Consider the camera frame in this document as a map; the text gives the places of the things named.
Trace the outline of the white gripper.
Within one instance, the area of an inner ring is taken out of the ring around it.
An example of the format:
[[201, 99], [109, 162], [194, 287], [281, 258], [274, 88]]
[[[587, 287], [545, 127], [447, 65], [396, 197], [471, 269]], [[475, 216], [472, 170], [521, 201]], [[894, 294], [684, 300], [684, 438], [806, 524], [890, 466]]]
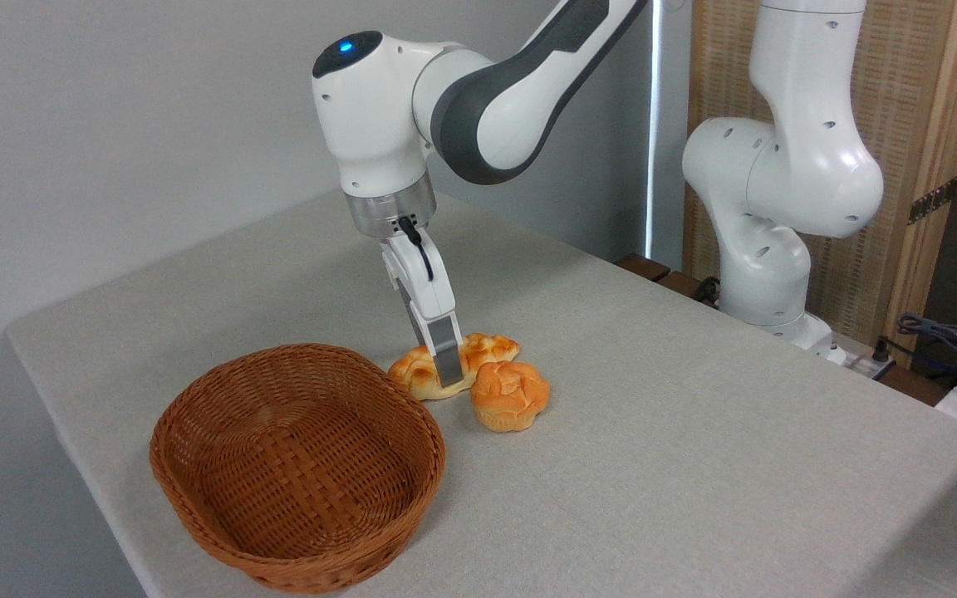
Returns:
[[406, 310], [415, 340], [429, 349], [439, 385], [450, 387], [464, 378], [455, 296], [433, 239], [424, 228], [416, 232], [420, 245], [403, 233], [383, 239], [384, 261], [391, 280], [409, 295]]

